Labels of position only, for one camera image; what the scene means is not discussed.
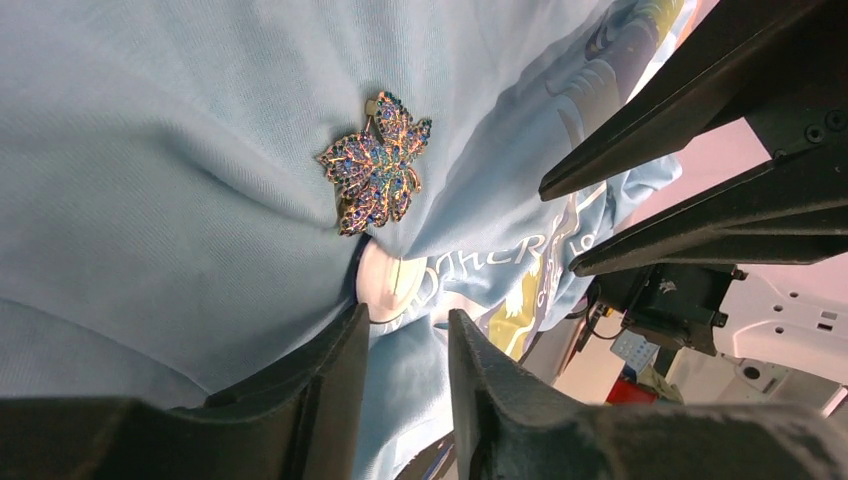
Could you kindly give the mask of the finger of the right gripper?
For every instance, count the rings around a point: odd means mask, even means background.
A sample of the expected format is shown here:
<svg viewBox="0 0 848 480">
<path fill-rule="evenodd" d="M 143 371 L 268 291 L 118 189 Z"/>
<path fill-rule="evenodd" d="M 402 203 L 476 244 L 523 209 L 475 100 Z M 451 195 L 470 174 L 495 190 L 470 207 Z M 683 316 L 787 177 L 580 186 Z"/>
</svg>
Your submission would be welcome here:
<svg viewBox="0 0 848 480">
<path fill-rule="evenodd" d="M 768 161 L 616 234 L 579 276 L 652 264 L 809 265 L 847 250 L 847 160 Z"/>
<path fill-rule="evenodd" d="M 684 148 L 823 74 L 847 47 L 844 1 L 721 1 L 644 86 L 552 168 L 551 201 Z"/>
</svg>

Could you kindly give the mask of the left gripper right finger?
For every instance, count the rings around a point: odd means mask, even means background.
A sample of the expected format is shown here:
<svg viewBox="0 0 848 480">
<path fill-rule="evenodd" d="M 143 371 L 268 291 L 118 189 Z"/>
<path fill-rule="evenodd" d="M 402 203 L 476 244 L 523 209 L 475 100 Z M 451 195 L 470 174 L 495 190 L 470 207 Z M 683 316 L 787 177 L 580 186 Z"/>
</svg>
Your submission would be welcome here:
<svg viewBox="0 0 848 480">
<path fill-rule="evenodd" d="M 797 405 L 586 405 L 449 314 L 463 479 L 843 479 L 847 436 Z"/>
</svg>

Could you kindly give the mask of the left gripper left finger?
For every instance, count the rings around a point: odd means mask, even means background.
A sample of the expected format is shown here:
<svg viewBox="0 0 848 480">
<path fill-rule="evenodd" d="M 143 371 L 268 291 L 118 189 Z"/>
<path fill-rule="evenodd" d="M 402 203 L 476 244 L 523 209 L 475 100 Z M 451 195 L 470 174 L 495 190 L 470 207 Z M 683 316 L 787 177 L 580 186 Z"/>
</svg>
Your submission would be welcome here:
<svg viewBox="0 0 848 480">
<path fill-rule="evenodd" d="M 281 360 L 209 396 L 160 409 L 131 398 L 1 404 L 5 479 L 348 479 L 369 344 L 347 309 Z"/>
</svg>

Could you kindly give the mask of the round blue white badge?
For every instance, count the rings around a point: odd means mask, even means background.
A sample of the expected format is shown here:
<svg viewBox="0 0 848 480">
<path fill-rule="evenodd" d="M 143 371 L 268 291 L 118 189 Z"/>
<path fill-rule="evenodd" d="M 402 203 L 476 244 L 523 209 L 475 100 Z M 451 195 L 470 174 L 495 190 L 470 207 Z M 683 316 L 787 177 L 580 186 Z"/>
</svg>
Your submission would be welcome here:
<svg viewBox="0 0 848 480">
<path fill-rule="evenodd" d="M 359 258 L 355 293 L 357 302 L 367 306 L 370 322 L 386 324 L 399 317 L 416 297 L 426 268 L 425 258 L 396 258 L 369 240 Z"/>
</svg>

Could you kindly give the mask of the blue gold leaf brooch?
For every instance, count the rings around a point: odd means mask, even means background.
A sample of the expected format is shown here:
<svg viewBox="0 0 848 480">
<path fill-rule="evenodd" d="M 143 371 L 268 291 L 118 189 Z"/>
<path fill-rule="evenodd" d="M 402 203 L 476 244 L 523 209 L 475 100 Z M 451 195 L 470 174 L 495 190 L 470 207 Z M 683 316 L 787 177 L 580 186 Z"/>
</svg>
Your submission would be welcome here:
<svg viewBox="0 0 848 480">
<path fill-rule="evenodd" d="M 388 91 L 366 101 L 365 116 L 363 130 L 334 141 L 316 157 L 336 193 L 341 236 L 401 221 L 422 188 L 413 163 L 428 146 L 432 121 L 414 119 Z"/>
</svg>

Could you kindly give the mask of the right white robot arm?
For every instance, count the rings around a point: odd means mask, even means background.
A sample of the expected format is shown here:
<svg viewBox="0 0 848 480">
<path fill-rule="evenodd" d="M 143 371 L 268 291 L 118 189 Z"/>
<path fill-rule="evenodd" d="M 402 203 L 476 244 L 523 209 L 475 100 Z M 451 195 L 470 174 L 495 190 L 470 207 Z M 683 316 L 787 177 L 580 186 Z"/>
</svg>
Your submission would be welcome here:
<svg viewBox="0 0 848 480">
<path fill-rule="evenodd" d="M 744 120 L 767 159 L 579 255 L 624 329 L 847 382 L 847 304 L 750 264 L 847 250 L 847 5 L 722 1 L 646 86 L 542 179 L 550 201 Z"/>
</svg>

